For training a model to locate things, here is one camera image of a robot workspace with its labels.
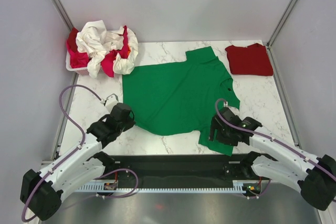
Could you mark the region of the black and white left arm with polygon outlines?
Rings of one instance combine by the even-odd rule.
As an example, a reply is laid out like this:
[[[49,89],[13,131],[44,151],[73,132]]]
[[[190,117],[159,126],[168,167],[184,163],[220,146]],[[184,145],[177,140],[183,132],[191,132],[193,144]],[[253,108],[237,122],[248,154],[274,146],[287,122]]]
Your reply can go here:
[[[110,113],[92,123],[83,140],[39,171],[30,169],[23,176],[20,200],[24,203],[22,221],[42,221],[54,215],[79,187],[93,179],[111,178],[114,160],[103,149],[121,133],[135,125],[132,109],[116,103]],[[34,215],[26,218],[26,211]]]

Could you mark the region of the green t shirt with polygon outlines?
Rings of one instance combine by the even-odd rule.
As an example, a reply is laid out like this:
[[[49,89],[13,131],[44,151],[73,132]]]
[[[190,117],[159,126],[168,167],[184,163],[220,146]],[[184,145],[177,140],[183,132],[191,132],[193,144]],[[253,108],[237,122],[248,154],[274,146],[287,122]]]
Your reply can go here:
[[[233,79],[212,47],[185,54],[186,61],[139,66],[124,75],[123,102],[138,127],[160,136],[199,131],[200,145],[230,156],[233,147],[208,138],[218,99],[240,107]]]

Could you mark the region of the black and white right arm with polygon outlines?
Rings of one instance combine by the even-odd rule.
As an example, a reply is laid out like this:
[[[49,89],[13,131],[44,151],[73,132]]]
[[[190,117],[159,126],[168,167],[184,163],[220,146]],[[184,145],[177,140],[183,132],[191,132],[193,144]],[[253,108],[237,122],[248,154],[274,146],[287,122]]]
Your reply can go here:
[[[247,155],[240,166],[245,178],[257,175],[286,185],[321,211],[335,201],[335,159],[290,146],[253,118],[241,120],[228,107],[216,109],[209,140],[231,146],[245,143],[264,152]]]

